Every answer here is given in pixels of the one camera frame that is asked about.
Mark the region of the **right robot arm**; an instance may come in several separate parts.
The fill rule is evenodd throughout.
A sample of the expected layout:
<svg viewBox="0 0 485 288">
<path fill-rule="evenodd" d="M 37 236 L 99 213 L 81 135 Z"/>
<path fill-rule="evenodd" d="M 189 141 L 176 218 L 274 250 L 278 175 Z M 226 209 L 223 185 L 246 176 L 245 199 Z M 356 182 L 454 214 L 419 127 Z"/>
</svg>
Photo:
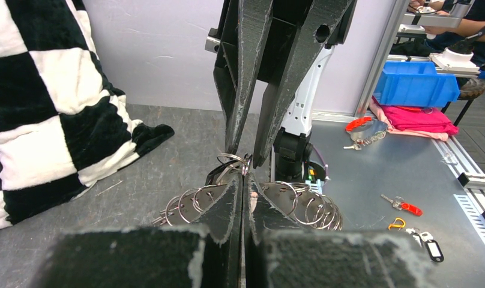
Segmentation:
<svg viewBox="0 0 485 288">
<path fill-rule="evenodd" d="M 225 150 L 235 154 L 257 81 L 262 96 L 253 165 L 273 159 L 278 181 L 307 179 L 311 112 L 321 74 L 346 40 L 355 1 L 224 1 L 205 48 L 226 121 Z"/>
</svg>

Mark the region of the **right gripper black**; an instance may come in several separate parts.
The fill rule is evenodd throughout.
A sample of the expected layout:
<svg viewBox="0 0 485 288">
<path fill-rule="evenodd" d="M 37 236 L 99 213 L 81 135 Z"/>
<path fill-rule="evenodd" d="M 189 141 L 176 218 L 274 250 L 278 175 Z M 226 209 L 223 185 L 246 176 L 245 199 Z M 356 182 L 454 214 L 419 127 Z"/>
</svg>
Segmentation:
<svg viewBox="0 0 485 288">
<path fill-rule="evenodd" d="M 345 42 L 356 4 L 274 3 L 278 7 L 273 11 L 272 1 L 225 0 L 218 27 L 209 31 L 205 47 L 217 54 L 213 76 L 226 121 L 225 152 L 238 150 L 257 79 L 268 83 L 255 138 L 254 167 L 268 158 L 283 117 L 318 54 Z"/>
</svg>

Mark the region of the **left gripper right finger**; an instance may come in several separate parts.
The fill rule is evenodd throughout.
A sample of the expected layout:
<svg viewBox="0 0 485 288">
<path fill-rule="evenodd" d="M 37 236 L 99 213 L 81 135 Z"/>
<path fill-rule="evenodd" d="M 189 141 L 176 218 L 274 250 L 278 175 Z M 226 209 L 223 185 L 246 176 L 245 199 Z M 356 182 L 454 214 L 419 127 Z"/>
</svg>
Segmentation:
<svg viewBox="0 0 485 288">
<path fill-rule="evenodd" d="M 435 287 L 433 264 L 405 233 L 300 225 L 244 177 L 247 287 Z"/>
</svg>

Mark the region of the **metal disc with key rings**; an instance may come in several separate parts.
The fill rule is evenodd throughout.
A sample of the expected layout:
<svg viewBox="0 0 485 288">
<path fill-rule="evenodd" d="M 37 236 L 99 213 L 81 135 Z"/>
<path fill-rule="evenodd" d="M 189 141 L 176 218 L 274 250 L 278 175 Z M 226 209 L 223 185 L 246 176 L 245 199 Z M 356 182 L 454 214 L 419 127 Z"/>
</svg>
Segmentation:
<svg viewBox="0 0 485 288">
<path fill-rule="evenodd" d="M 239 157 L 221 153 L 218 154 L 217 160 L 220 164 L 230 160 L 242 162 L 242 170 L 238 173 L 245 175 L 250 170 L 252 156 L 247 154 Z M 259 185 L 264 196 L 274 207 L 300 224 L 318 230 L 342 230 L 343 217 L 338 206 L 330 197 L 322 193 L 322 182 L 313 180 L 313 171 L 310 170 L 307 174 L 309 179 L 305 182 L 274 181 L 260 182 Z M 174 196 L 151 224 L 153 226 L 174 226 L 191 223 L 221 198 L 228 182 L 225 185 L 204 185 L 191 188 Z"/>
</svg>

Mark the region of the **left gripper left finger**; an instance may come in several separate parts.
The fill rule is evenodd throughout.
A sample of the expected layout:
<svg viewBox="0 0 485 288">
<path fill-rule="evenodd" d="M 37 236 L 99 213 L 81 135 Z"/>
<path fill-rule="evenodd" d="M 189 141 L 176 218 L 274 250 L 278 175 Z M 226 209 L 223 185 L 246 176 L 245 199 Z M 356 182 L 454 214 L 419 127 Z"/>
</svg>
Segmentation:
<svg viewBox="0 0 485 288">
<path fill-rule="evenodd" d="M 31 287 L 238 287 L 243 178 L 189 224 L 80 230 L 48 249 Z"/>
</svg>

